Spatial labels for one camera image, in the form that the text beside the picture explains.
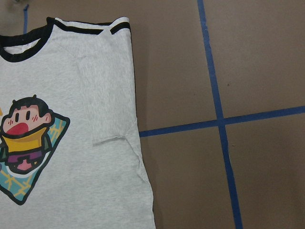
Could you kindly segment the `grey cartoon print t-shirt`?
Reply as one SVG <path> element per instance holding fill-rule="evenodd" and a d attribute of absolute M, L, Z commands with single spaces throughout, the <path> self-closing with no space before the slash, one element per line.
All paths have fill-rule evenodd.
<path fill-rule="evenodd" d="M 0 226 L 155 228 L 128 18 L 1 36 Z"/>

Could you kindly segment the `blue tape line lengthwise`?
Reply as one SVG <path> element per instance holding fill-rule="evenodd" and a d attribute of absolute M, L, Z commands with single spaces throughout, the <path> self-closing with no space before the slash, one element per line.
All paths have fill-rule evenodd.
<path fill-rule="evenodd" d="M 29 8 L 29 4 L 27 4 L 27 5 L 23 8 L 23 18 L 24 18 L 23 33 L 24 33 L 24 34 L 27 33 L 27 29 L 28 29 L 28 8 Z"/>
<path fill-rule="evenodd" d="M 210 44 L 210 36 L 209 36 L 209 31 L 208 31 L 204 2 L 202 0 L 199 0 L 197 2 L 197 5 L 198 5 L 202 34 L 203 34 L 203 44 L 204 44 L 204 49 L 205 49 L 208 73 L 209 73 L 210 84 L 211 84 L 212 95 L 213 95 L 216 122 L 217 122 L 219 137 L 220 137 L 220 141 L 221 141 L 222 154 L 223 154 L 223 158 L 224 158 L 224 167 L 225 167 L 225 171 L 226 171 L 229 195 L 230 195 L 230 200 L 231 200 L 231 207 L 232 207 L 233 218 L 234 218 L 234 224 L 237 229 L 242 229 L 243 228 L 242 217 L 241 217 L 238 194 L 237 194 L 237 189 L 236 189 L 236 184 L 235 184 L 234 171 L 233 171 L 233 167 L 232 167 L 231 160 L 230 160 L 229 142 L 228 142 L 228 137 L 227 137 L 227 132 L 226 132 L 226 124 L 225 124 L 225 120 L 224 120 L 224 114 L 223 114 L 223 109 L 222 109 L 220 93 L 219 93 L 219 87 L 218 87 L 218 82 L 217 82 L 217 77 L 216 77 L 214 58 L 213 58 L 212 48 L 211 48 L 211 44 Z"/>

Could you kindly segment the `blue tape line crosswise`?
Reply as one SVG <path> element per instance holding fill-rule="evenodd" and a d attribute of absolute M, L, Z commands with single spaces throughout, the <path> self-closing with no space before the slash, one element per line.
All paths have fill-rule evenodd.
<path fill-rule="evenodd" d="M 231 124 L 237 124 L 237 123 L 243 123 L 243 122 L 257 121 L 257 120 L 270 119 L 270 118 L 289 116 L 289 115 L 304 114 L 304 113 L 305 113 L 305 106 L 298 106 L 298 107 L 273 110 L 273 111 L 268 111 L 268 112 L 228 117 L 228 118 L 224 118 L 222 121 L 210 120 L 210 121 L 204 121 L 204 122 L 197 122 L 197 123 L 191 123 L 191 124 L 184 124 L 184 125 L 158 128 L 158 129 L 153 129 L 153 130 L 140 131 L 139 134 L 140 134 L 140 137 L 164 135 L 164 134 L 171 134 L 171 133 L 177 133 L 177 132 L 183 132 L 183 131 L 216 127 L 219 125 L 231 125 Z"/>

